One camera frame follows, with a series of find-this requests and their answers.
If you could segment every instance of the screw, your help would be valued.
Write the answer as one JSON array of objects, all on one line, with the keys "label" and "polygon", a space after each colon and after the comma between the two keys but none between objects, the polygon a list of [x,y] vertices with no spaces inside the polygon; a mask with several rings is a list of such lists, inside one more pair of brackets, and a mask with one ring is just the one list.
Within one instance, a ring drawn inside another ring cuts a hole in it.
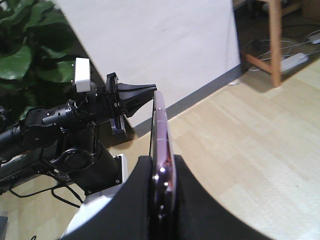
[{"label": "screw", "polygon": [[67,129],[64,129],[62,126],[60,127],[60,130],[63,134],[65,134],[68,131]]},{"label": "screw", "polygon": [[52,114],[53,112],[54,112],[54,111],[50,109],[49,111],[46,112],[46,115],[49,116],[49,115]]},{"label": "screw", "polygon": [[117,109],[117,108],[120,108],[120,107],[121,107],[121,106],[120,106],[120,102],[114,103],[114,104],[113,104],[113,106],[114,106],[114,108],[115,108],[115,109]]}]

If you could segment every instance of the white wall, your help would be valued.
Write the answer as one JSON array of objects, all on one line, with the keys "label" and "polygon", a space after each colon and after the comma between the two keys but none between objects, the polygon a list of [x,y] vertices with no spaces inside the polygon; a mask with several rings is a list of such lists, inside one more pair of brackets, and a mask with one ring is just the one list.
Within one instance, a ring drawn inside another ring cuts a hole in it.
[{"label": "white wall", "polygon": [[56,2],[104,80],[116,72],[122,83],[155,83],[166,107],[240,64],[231,0]]}]

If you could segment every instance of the white power strip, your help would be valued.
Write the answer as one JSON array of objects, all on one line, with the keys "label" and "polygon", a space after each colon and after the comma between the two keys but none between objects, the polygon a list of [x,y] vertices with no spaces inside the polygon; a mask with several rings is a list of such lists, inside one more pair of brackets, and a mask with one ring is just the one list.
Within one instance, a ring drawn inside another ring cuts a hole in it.
[{"label": "white power strip", "polygon": [[281,72],[292,69],[293,67],[308,61],[308,56],[299,52],[281,61]]},{"label": "white power strip", "polygon": [[312,44],[320,43],[320,32],[309,37],[309,40]]}]

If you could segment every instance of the light wood flooring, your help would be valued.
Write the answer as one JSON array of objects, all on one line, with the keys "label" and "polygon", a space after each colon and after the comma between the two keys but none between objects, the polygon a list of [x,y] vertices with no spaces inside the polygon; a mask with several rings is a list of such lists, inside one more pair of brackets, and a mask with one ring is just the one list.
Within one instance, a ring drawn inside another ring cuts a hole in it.
[{"label": "light wood flooring", "polygon": [[[212,197],[257,230],[277,240],[320,239],[320,60],[278,88],[263,72],[237,81],[169,121],[175,154]],[[124,153],[131,171],[148,154],[149,137],[110,152]],[[15,190],[53,184],[38,177]],[[59,193],[73,200],[67,190]],[[5,193],[0,211],[8,216],[6,240],[53,240],[77,209],[50,193],[25,199]]]}]

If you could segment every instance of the baseboard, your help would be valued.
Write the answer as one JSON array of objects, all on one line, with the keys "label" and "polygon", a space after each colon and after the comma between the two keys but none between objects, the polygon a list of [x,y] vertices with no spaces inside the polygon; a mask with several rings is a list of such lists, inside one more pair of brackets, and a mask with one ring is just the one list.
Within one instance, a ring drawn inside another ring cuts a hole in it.
[{"label": "baseboard", "polygon": [[[239,77],[242,76],[242,74],[243,74],[242,68],[241,68],[241,65],[239,64],[234,68],[232,68],[231,70],[227,71],[226,73],[222,74],[218,78],[212,80],[208,84],[194,91],[190,95],[184,97],[180,101],[169,106],[166,109],[168,120],[180,114],[181,112],[187,110],[188,108],[192,107],[194,104],[208,97],[209,95],[216,92],[217,90],[224,87],[225,85],[238,79]],[[138,137],[142,137],[143,135],[147,134],[151,130],[151,118],[138,124],[133,128],[133,130]]]}]

